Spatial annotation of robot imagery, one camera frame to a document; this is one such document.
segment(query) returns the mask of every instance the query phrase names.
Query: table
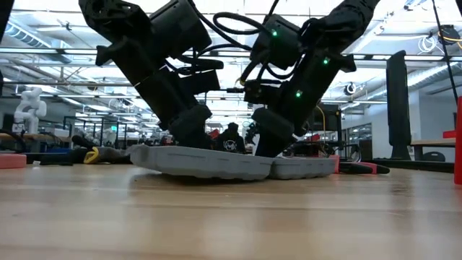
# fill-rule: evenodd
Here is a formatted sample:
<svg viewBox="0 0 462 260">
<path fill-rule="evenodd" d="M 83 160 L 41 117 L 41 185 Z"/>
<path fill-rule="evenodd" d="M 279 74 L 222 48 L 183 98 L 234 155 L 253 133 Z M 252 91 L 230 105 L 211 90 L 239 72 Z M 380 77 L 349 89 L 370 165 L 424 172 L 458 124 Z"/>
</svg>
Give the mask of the table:
<svg viewBox="0 0 462 260">
<path fill-rule="evenodd" d="M 456 147 L 456 138 L 447 138 L 440 140 L 416 140 L 412 141 L 411 146 L 414 147 L 414 156 L 416 161 L 423 160 L 424 147 Z"/>
<path fill-rule="evenodd" d="M 52 136 L 47 134 L 24 134 L 22 137 L 26 142 L 32 142 L 30 146 L 31 152 L 40 151 L 40 143 L 43 142 L 53 142 L 54 139 Z M 70 137 L 58 137 L 62 142 L 71 142 Z M 0 142 L 1 141 L 14 141 L 14 138 L 8 134 L 0 133 Z"/>
<path fill-rule="evenodd" d="M 2 260 L 459 260 L 462 188 L 413 170 L 249 183 L 131 165 L 4 170 L 0 231 Z"/>
</svg>

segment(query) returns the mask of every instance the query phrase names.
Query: red object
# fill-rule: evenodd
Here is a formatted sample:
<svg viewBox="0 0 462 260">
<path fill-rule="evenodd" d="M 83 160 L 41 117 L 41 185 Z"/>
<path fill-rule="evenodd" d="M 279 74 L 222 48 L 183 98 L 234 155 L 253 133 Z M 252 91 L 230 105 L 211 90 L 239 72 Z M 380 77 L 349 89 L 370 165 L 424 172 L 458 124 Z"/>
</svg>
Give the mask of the red object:
<svg viewBox="0 0 462 260">
<path fill-rule="evenodd" d="M 336 164 L 335 164 L 335 170 L 334 170 L 334 173 L 335 174 L 339 174 L 340 173 L 340 156 L 339 155 L 331 155 L 329 156 L 329 158 L 333 158 L 336 160 Z"/>
<path fill-rule="evenodd" d="M 455 138 L 456 130 L 443 132 L 443 138 Z"/>
<path fill-rule="evenodd" d="M 26 163 L 25 155 L 0 155 L 0 169 L 25 168 Z"/>
<path fill-rule="evenodd" d="M 321 140 L 321 136 L 319 134 L 314 134 L 310 137 L 307 137 L 305 141 L 309 141 L 309 142 L 316 142 L 316 141 L 319 141 Z"/>
<path fill-rule="evenodd" d="M 209 133 L 209 136 L 212 138 L 212 139 L 216 139 L 218 136 L 219 136 L 219 130 L 218 129 L 215 129 L 213 131 L 211 131 Z"/>
<path fill-rule="evenodd" d="M 454 183 L 462 185 L 462 97 L 457 102 L 456 163 L 454 163 Z"/>
</svg>

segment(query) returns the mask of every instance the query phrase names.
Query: wire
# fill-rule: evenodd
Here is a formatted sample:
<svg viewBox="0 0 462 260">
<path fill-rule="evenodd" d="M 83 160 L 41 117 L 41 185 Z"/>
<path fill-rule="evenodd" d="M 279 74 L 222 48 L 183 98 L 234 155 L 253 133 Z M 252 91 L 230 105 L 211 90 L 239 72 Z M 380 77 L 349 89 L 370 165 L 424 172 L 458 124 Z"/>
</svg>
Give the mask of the wire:
<svg viewBox="0 0 462 260">
<path fill-rule="evenodd" d="M 265 20 L 263 21 L 263 24 L 266 23 L 266 20 L 268 19 L 267 17 L 270 17 L 274 13 L 274 10 L 276 9 L 276 6 L 277 6 L 278 3 L 279 3 L 279 0 L 274 0 L 273 5 L 271 5 L 270 10 L 269 10 L 268 14 L 265 17 Z"/>
<path fill-rule="evenodd" d="M 231 19 L 231 20 L 244 22 L 244 23 L 246 23 L 248 25 L 251 25 L 251 26 L 255 27 L 256 30 L 234 30 L 234 29 L 228 28 L 228 27 L 224 26 L 223 24 L 221 24 L 218 21 L 219 18 L 228 18 L 228 19 Z M 267 35 L 271 35 L 271 32 L 268 29 L 266 29 L 264 27 L 264 25 L 262 25 L 260 22 L 257 22 L 254 19 L 251 19 L 249 17 L 245 17 L 245 16 L 240 15 L 240 14 L 235 14 L 235 13 L 232 13 L 232 12 L 219 12 L 219 13 L 216 13 L 214 15 L 213 21 L 214 21 L 214 24 L 220 30 L 223 30 L 226 33 L 231 33 L 231 34 L 234 34 L 234 35 L 254 35 L 254 34 L 257 34 L 257 33 L 260 33 L 260 32 L 264 32 Z"/>
<path fill-rule="evenodd" d="M 441 37 L 441 38 L 443 38 L 444 40 L 450 40 L 450 41 L 457 42 L 457 45 L 459 46 L 459 48 L 462 49 L 462 44 L 461 44 L 462 40 L 461 40 L 461 39 L 453 39 L 453 38 L 449 38 L 449 37 Z"/>
<path fill-rule="evenodd" d="M 295 71 L 298 67 L 298 65 L 300 64 L 300 62 L 302 61 L 302 57 L 299 57 L 297 62 L 295 62 L 295 65 L 294 67 L 292 68 L 292 71 L 288 74 L 285 74 L 285 75 L 280 75 L 280 74 L 277 74 L 276 72 L 274 72 L 274 70 L 272 68 L 270 68 L 269 66 L 266 68 L 266 70 L 268 70 L 269 74 L 277 79 L 280 79 L 280 80 L 284 80 L 284 79 L 289 79 L 290 77 L 292 77 L 294 74 L 295 74 Z"/>
<path fill-rule="evenodd" d="M 323 130 L 324 130 L 324 144 L 326 143 L 326 115 L 324 115 L 324 111 L 319 107 L 319 105 L 316 106 L 318 110 L 323 114 Z"/>
<path fill-rule="evenodd" d="M 257 67 L 259 63 L 264 62 L 268 58 L 268 55 L 268 50 L 262 51 L 246 66 L 244 72 L 242 73 L 242 75 L 240 75 L 240 78 L 238 79 L 242 86 L 245 84 L 245 81 L 247 81 L 247 78 L 250 75 L 250 73 Z"/>
<path fill-rule="evenodd" d="M 191 5 L 194 9 L 194 11 L 197 13 L 197 15 L 199 16 L 199 19 L 202 20 L 202 22 L 204 22 L 207 26 L 210 27 L 210 29 L 212 29 L 213 31 L 215 31 L 218 35 L 222 36 L 223 39 L 227 40 L 229 43 L 233 44 L 235 47 L 237 48 L 242 48 L 246 51 L 252 51 L 252 47 L 248 46 L 248 45 L 244 45 L 244 44 L 241 44 L 239 43 L 238 41 L 236 41 L 235 39 L 231 38 L 229 35 L 227 35 L 225 32 L 223 32 L 222 30 L 220 30 L 217 26 L 215 26 L 212 22 L 210 22 L 207 18 L 205 18 L 205 16 L 200 13 L 200 11 L 197 9 L 196 5 L 195 4 L 192 4 Z"/>
<path fill-rule="evenodd" d="M 215 50 L 218 50 L 218 49 L 221 49 L 221 48 L 236 48 L 236 46 L 234 44 L 232 44 L 232 43 L 224 43 L 224 44 L 213 45 L 213 46 L 205 48 L 202 51 L 199 51 L 197 53 L 197 56 L 200 57 L 200 56 L 204 55 L 205 53 L 208 53 L 210 51 L 215 51 Z"/>
<path fill-rule="evenodd" d="M 419 40 L 419 50 L 420 53 L 429 53 L 437 47 L 438 41 L 435 37 L 421 37 Z"/>
<path fill-rule="evenodd" d="M 438 16 L 438 11 L 436 9 L 435 0 L 432 0 L 432 3 L 433 3 L 433 11 L 435 12 L 436 23 L 438 25 L 438 33 L 440 35 L 443 35 L 443 29 L 441 28 L 440 17 Z M 451 87 L 453 88 L 453 94 L 454 94 L 454 98 L 456 99 L 456 104 L 457 104 L 458 95 L 457 95 L 457 90 L 456 90 L 456 84 L 454 82 L 453 70 L 450 67 L 448 49 L 446 48 L 446 44 L 444 44 L 444 41 L 443 41 L 443 50 L 445 54 L 446 65 L 448 66 L 450 84 L 451 84 Z"/>
</svg>

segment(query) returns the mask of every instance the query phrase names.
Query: black robot actuator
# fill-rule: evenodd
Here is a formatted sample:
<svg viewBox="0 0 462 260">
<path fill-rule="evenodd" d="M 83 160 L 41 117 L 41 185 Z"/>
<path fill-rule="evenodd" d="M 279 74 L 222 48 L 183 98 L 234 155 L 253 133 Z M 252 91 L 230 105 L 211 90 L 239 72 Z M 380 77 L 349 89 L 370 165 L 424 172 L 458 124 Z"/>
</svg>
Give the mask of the black robot actuator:
<svg viewBox="0 0 462 260">
<path fill-rule="evenodd" d="M 337 72 L 356 70 L 353 57 L 341 52 L 365 32 L 379 0 L 345 0 L 329 15 L 309 19 L 302 27 L 272 14 L 277 2 L 263 24 L 227 12 L 216 14 L 212 23 L 192 0 L 171 0 L 149 16 L 121 0 L 79 0 L 79 5 L 86 23 L 112 43 L 97 47 L 96 64 L 114 61 L 160 119 L 160 128 L 168 129 L 182 146 L 210 148 L 204 124 L 212 113 L 194 95 L 220 89 L 216 70 L 224 64 L 200 57 L 226 47 L 250 51 L 251 62 L 240 77 L 243 88 L 229 91 L 244 92 L 246 101 L 266 105 L 252 116 L 260 134 L 256 155 L 274 157 L 293 143 L 294 135 L 306 134 L 306 121 Z M 219 18 L 249 22 L 257 30 L 231 30 Z M 210 46 L 212 40 L 202 22 L 230 44 Z M 258 37 L 250 47 L 224 31 L 258 33 Z M 191 49 L 192 58 L 183 55 Z M 190 66 L 177 69 L 167 62 L 168 57 Z M 282 76 L 269 64 L 293 70 Z M 248 79 L 260 65 L 258 77 Z M 278 80 L 262 79 L 264 69 Z"/>
</svg>

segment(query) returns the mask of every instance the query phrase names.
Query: red box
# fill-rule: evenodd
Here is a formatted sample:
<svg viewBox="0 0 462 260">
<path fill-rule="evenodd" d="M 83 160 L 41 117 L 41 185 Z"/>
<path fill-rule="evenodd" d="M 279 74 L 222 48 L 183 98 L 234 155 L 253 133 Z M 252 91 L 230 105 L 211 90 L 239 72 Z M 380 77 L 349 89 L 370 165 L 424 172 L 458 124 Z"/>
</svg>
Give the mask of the red box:
<svg viewBox="0 0 462 260">
<path fill-rule="evenodd" d="M 457 102 L 456 162 L 454 163 L 454 183 L 462 185 L 462 97 Z"/>
<path fill-rule="evenodd" d="M 25 155 L 0 155 L 0 169 L 25 168 L 26 163 Z"/>
<path fill-rule="evenodd" d="M 456 130 L 443 132 L 443 138 L 455 138 Z"/>
</svg>

